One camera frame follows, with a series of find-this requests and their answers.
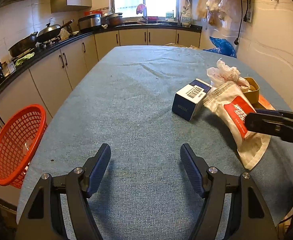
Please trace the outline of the white bag with red label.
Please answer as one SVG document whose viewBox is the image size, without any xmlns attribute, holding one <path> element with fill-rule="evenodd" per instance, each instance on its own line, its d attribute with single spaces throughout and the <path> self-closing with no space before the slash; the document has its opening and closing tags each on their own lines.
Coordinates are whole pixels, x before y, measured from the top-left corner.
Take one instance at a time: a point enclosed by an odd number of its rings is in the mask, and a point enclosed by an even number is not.
<svg viewBox="0 0 293 240">
<path fill-rule="evenodd" d="M 256 111 L 241 89 L 228 81 L 208 93 L 203 105 L 228 126 L 244 168 L 252 170 L 262 159 L 271 137 L 246 128 L 245 117 Z"/>
</svg>

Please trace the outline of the blue plastic bag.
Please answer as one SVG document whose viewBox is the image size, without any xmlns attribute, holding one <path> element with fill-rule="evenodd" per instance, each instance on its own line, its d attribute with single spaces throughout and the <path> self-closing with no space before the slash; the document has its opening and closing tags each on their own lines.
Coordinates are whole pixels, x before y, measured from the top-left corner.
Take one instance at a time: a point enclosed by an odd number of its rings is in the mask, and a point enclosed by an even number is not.
<svg viewBox="0 0 293 240">
<path fill-rule="evenodd" d="M 215 38 L 211 36 L 209 39 L 215 47 L 211 49 L 204 49 L 204 51 L 236 58 L 236 51 L 229 41 L 224 38 Z"/>
</svg>

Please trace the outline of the beige lower kitchen cabinets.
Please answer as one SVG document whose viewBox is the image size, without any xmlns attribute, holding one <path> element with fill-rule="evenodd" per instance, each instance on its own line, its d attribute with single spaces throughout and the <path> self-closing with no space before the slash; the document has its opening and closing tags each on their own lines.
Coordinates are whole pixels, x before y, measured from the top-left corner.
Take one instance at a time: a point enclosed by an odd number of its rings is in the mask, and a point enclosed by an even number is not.
<svg viewBox="0 0 293 240">
<path fill-rule="evenodd" d="M 207 54 L 172 46 L 124 46 L 93 64 L 96 50 L 80 38 L 36 53 L 0 89 L 0 127 L 23 107 L 46 111 L 48 132 L 34 156 L 39 171 L 60 174 L 103 142 L 111 146 L 115 178 L 141 180 L 156 150 L 155 165 L 175 160 L 182 119 L 171 112 L 175 92 L 206 77 Z"/>
</svg>

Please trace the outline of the blue table cloth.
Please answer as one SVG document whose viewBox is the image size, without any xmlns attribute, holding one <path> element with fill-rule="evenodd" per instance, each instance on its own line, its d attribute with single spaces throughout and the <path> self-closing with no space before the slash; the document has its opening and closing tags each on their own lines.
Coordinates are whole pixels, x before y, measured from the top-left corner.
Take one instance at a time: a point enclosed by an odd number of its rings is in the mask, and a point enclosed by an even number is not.
<svg viewBox="0 0 293 240">
<path fill-rule="evenodd" d="M 43 173 L 67 174 L 101 144 L 111 160 L 89 200 L 104 239 L 186 239 L 202 199 L 185 174 L 179 149 L 187 143 L 209 165 L 238 175 L 243 166 L 228 127 L 206 108 L 193 121 L 171 110 L 175 93 L 223 60 L 254 78 L 272 106 L 282 98 L 239 60 L 180 47 L 111 50 L 82 79 L 55 114 L 24 179 L 22 211 Z"/>
</svg>

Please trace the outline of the steel rice cooker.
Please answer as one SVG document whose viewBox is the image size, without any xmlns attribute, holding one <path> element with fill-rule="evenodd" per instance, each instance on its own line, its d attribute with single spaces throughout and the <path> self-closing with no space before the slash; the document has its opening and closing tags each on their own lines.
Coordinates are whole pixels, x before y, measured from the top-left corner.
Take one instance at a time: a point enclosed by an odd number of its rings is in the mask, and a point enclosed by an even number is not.
<svg viewBox="0 0 293 240">
<path fill-rule="evenodd" d="M 91 14 L 78 20 L 79 31 L 85 32 L 102 27 L 101 14 Z"/>
</svg>

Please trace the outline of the dark cooking pot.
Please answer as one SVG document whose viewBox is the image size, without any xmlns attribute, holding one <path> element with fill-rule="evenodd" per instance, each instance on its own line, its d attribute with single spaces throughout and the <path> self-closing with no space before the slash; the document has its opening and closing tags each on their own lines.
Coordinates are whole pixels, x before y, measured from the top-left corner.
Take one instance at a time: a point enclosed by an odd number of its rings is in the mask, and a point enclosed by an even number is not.
<svg viewBox="0 0 293 240">
<path fill-rule="evenodd" d="M 123 13 L 108 12 L 102 16 L 102 25 L 108 25 L 110 27 L 116 27 L 123 24 Z"/>
</svg>

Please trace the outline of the crumpled white plastic bag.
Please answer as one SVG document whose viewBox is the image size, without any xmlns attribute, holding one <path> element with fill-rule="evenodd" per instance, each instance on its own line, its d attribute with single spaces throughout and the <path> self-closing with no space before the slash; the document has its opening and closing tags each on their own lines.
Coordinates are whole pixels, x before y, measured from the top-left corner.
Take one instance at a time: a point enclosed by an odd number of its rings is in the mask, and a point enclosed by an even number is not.
<svg viewBox="0 0 293 240">
<path fill-rule="evenodd" d="M 244 93 L 251 88 L 249 82 L 241 77 L 238 68 L 230 67 L 222 59 L 216 62 L 216 67 L 207 69 L 207 76 L 211 81 L 211 85 L 216 88 L 229 81 L 234 82 Z"/>
</svg>

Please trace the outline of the brown paper cup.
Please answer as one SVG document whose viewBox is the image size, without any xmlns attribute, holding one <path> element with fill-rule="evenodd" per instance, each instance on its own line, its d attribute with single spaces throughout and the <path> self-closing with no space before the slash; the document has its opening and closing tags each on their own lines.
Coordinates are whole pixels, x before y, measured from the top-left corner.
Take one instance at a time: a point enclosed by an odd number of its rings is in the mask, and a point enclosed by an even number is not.
<svg viewBox="0 0 293 240">
<path fill-rule="evenodd" d="M 259 95 L 260 95 L 260 87 L 256 83 L 255 79 L 251 77 L 245 77 L 245 79 L 249 83 L 249 90 L 244 92 L 244 96 L 248 99 L 248 101 L 253 105 L 258 103 Z"/>
</svg>

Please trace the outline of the hanging plastic bags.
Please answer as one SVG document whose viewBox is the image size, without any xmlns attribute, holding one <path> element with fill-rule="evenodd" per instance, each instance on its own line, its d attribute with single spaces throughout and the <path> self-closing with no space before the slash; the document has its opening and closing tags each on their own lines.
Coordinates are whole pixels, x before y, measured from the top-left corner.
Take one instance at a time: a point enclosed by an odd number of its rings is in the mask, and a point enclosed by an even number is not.
<svg viewBox="0 0 293 240">
<path fill-rule="evenodd" d="M 221 27 L 223 22 L 241 22 L 245 0 L 198 0 L 195 17 L 209 25 Z"/>
</svg>

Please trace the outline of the red plastic mesh basket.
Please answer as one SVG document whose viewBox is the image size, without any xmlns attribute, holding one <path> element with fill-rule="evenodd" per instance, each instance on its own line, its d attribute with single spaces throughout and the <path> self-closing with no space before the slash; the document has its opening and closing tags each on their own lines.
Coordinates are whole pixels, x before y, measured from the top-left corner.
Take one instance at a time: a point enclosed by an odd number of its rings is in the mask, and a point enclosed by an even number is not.
<svg viewBox="0 0 293 240">
<path fill-rule="evenodd" d="M 0 185 L 20 189 L 47 129 L 46 111 L 39 104 L 16 112 L 0 130 Z"/>
</svg>

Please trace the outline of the black frying pan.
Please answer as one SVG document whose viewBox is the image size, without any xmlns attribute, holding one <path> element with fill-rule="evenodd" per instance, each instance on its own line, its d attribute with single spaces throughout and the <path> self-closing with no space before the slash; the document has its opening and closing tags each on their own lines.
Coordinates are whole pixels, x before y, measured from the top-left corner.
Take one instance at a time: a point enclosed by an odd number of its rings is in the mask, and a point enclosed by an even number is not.
<svg viewBox="0 0 293 240">
<path fill-rule="evenodd" d="M 37 34 L 38 32 L 36 31 L 27 36 L 26 38 L 22 39 L 21 41 L 17 42 L 13 46 L 11 46 L 8 50 L 11 57 L 18 57 L 25 51 L 34 48 L 37 43 Z"/>
</svg>

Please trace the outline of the blue white small box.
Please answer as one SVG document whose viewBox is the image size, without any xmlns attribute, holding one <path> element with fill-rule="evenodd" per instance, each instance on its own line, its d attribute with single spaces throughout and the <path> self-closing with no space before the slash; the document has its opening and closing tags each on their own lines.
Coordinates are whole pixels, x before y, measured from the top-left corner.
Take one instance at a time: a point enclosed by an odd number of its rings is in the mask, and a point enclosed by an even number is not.
<svg viewBox="0 0 293 240">
<path fill-rule="evenodd" d="M 211 89 L 209 83 L 200 79 L 193 80 L 175 93 L 172 111 L 184 120 L 190 121 L 199 113 L 204 98 Z"/>
</svg>

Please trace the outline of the black wok with lid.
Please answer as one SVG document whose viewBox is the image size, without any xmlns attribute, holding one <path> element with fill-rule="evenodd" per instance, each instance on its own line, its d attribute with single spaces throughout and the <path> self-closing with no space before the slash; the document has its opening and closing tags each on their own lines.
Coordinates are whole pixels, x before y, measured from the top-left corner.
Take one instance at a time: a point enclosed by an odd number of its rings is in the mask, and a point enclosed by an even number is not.
<svg viewBox="0 0 293 240">
<path fill-rule="evenodd" d="M 68 21 L 67 23 L 63 25 L 59 24 L 51 24 L 52 17 L 48 20 L 48 23 L 46 24 L 46 28 L 42 29 L 37 35 L 37 42 L 38 43 L 45 43 L 47 41 L 50 41 L 56 37 L 58 37 L 62 30 L 65 30 L 68 33 L 69 37 L 72 35 L 73 31 L 71 28 L 71 24 L 74 22 L 74 19 Z"/>
</svg>

